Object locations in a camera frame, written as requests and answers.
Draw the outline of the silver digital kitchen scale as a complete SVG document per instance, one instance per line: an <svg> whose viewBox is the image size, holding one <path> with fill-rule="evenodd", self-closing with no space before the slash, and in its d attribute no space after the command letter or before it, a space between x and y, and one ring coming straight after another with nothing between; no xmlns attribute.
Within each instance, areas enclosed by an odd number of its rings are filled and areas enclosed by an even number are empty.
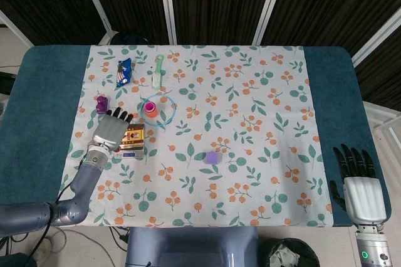
<svg viewBox="0 0 401 267"><path fill-rule="evenodd" d="M114 151L119 159L142 159L145 155L144 144L120 144Z"/></svg>

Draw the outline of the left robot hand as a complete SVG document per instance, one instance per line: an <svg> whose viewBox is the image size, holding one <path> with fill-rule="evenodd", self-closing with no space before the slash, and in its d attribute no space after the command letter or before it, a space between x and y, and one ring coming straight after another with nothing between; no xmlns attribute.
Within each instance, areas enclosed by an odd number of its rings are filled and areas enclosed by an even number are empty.
<svg viewBox="0 0 401 267"><path fill-rule="evenodd" d="M114 111L107 110L95 129L92 141L107 147L109 151L117 150L132 118L131 113L122 111L120 107Z"/></svg>

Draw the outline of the teal table cover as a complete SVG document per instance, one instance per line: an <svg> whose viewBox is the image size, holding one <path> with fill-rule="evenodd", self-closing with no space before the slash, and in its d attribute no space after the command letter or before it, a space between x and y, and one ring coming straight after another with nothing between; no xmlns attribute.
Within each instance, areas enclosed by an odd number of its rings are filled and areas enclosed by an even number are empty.
<svg viewBox="0 0 401 267"><path fill-rule="evenodd" d="M61 178L70 147L88 55L93 46L35 46L23 57L0 124L0 206L71 199ZM366 150L383 179L349 54L339 47L302 47L316 111L334 223L351 221L333 200L341 184L333 147Z"/></svg>

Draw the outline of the yellow printed box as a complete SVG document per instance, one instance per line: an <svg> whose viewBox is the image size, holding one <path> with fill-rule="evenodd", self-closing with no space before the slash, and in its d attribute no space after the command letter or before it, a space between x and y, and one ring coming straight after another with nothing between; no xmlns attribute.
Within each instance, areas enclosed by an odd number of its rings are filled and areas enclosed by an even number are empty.
<svg viewBox="0 0 401 267"><path fill-rule="evenodd" d="M142 149L145 144L144 124L130 124L120 143L121 150Z"/></svg>

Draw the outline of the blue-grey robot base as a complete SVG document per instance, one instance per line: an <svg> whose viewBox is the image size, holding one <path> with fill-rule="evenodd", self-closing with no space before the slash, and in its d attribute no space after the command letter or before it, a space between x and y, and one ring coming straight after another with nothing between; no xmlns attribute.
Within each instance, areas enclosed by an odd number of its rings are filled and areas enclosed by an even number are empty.
<svg viewBox="0 0 401 267"><path fill-rule="evenodd" d="M125 267L258 267L253 227L131 228Z"/></svg>

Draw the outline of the black chair back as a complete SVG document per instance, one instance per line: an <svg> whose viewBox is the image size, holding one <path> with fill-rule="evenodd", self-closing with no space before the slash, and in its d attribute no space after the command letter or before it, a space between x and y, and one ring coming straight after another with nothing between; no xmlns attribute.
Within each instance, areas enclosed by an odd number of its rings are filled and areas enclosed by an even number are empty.
<svg viewBox="0 0 401 267"><path fill-rule="evenodd" d="M135 32L118 32L110 40L111 45L151 45L149 39Z"/></svg>

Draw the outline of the purple toy brick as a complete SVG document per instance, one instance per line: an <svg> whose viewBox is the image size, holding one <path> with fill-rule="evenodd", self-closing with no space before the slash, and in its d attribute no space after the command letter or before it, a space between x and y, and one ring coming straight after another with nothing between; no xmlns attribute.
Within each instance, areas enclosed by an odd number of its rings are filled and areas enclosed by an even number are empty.
<svg viewBox="0 0 401 267"><path fill-rule="evenodd" d="M104 115L108 111L108 98L104 96L98 96L96 99L96 112L99 115Z"/></svg>

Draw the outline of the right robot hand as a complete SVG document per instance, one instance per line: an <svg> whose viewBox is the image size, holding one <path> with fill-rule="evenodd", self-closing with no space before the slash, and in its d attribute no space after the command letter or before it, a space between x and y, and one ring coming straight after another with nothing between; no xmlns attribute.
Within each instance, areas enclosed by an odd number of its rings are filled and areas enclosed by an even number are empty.
<svg viewBox="0 0 401 267"><path fill-rule="evenodd" d="M376 177L373 160L366 150L359 152L341 144L333 147L338 162L343 195L335 181L330 181L333 200L357 226L376 226L387 218L380 180Z"/></svg>

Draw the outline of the orange cup with pink top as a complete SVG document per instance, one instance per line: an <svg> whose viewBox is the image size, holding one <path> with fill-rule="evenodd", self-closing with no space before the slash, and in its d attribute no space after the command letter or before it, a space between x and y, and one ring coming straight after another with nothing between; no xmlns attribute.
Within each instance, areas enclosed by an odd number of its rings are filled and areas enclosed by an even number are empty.
<svg viewBox="0 0 401 267"><path fill-rule="evenodd" d="M157 106L152 101L146 101L143 105L143 112L148 118L155 118L158 115Z"/></svg>

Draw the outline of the black bagged trash bin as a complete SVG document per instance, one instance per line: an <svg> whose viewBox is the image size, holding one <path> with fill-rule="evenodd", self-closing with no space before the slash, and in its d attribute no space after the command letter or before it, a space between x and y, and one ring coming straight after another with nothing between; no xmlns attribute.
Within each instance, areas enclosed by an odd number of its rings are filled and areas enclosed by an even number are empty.
<svg viewBox="0 0 401 267"><path fill-rule="evenodd" d="M320 267L313 249L297 238L269 238L258 250L259 267Z"/></svg>

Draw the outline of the green cleaning brush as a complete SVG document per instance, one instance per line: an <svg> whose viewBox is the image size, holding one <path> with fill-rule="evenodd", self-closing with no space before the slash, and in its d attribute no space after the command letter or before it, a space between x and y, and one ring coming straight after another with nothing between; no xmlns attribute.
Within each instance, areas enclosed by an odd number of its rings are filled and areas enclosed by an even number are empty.
<svg viewBox="0 0 401 267"><path fill-rule="evenodd" d="M155 69L152 73L152 88L159 91L162 85L162 63L164 60L163 55L155 57Z"/></svg>

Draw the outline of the floral print tablecloth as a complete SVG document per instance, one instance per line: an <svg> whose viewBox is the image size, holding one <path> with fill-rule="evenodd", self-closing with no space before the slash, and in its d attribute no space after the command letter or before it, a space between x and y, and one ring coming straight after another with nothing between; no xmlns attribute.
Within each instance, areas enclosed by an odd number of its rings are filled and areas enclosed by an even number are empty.
<svg viewBox="0 0 401 267"><path fill-rule="evenodd" d="M131 82L117 88L118 62L127 58ZM144 157L109 158L84 225L333 225L302 47L93 46L84 66L62 187L102 118L98 96L145 126ZM143 112L146 101L156 104L155 118ZM210 151L216 165L205 163Z"/></svg>

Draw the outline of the blue snack packet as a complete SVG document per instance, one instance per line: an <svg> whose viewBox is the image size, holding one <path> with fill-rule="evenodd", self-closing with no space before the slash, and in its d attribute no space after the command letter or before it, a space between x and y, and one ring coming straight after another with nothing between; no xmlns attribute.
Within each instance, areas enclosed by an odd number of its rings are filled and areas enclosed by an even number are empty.
<svg viewBox="0 0 401 267"><path fill-rule="evenodd" d="M116 87L120 88L131 82L132 77L132 60L127 58L126 60L119 61L117 66L117 77Z"/></svg>

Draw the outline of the white metal rack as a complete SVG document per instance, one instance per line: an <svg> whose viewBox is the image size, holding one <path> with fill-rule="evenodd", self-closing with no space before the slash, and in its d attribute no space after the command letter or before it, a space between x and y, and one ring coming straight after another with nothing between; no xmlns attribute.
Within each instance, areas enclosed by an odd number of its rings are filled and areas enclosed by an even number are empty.
<svg viewBox="0 0 401 267"><path fill-rule="evenodd" d="M387 155L401 161L401 112L363 102L372 134Z"/></svg>

